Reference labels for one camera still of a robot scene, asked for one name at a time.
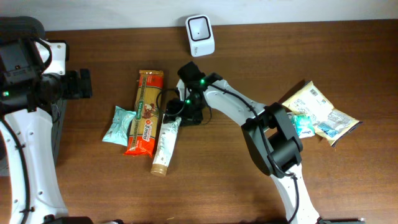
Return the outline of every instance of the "barcode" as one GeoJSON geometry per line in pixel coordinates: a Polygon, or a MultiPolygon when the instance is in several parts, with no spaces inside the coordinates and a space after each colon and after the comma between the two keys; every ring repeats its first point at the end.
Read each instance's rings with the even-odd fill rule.
{"type": "Polygon", "coordinates": [[[310,92],[312,93],[312,95],[318,96],[318,93],[314,89],[310,90],[310,92]]]}

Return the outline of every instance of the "brown wooden tabletop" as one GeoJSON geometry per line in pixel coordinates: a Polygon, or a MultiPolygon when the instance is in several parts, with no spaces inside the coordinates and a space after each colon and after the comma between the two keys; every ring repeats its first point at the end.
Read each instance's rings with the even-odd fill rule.
{"type": "MultiPolygon", "coordinates": [[[[241,128],[218,111],[205,126],[181,128],[165,178],[148,156],[124,156],[102,142],[116,105],[132,110],[138,70],[165,72],[165,87],[193,60],[242,94],[279,101],[302,80],[363,121],[335,148],[303,139],[303,176],[323,218],[398,223],[398,21],[215,26],[216,50],[193,58],[184,27],[49,32],[70,46],[69,70],[89,68],[93,97],[68,102],[56,166],[71,216],[94,222],[237,223],[284,217],[270,177],[252,162],[241,128]]],[[[0,223],[11,188],[0,178],[0,223]]]]}

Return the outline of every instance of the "orange snack package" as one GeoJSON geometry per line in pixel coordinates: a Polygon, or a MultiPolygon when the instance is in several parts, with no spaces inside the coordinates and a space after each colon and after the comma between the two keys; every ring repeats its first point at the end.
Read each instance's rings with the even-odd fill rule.
{"type": "Polygon", "coordinates": [[[124,155],[144,155],[152,157],[155,148],[156,127],[159,109],[156,96],[163,88],[163,71],[140,70],[135,110],[136,117],[131,121],[129,142],[124,155]]]}

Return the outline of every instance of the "white wall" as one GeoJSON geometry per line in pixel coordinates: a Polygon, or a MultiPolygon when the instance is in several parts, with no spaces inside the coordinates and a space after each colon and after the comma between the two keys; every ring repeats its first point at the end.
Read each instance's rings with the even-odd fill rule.
{"type": "Polygon", "coordinates": [[[2,16],[32,16],[46,30],[397,19],[398,0],[0,0],[2,16]]]}

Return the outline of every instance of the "green label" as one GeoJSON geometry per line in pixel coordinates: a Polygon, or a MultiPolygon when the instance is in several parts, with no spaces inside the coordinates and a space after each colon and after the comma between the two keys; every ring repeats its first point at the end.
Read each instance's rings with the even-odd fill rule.
{"type": "Polygon", "coordinates": [[[142,114],[142,109],[143,108],[144,108],[144,100],[139,100],[138,101],[138,109],[137,109],[136,121],[141,120],[141,114],[142,114]]]}

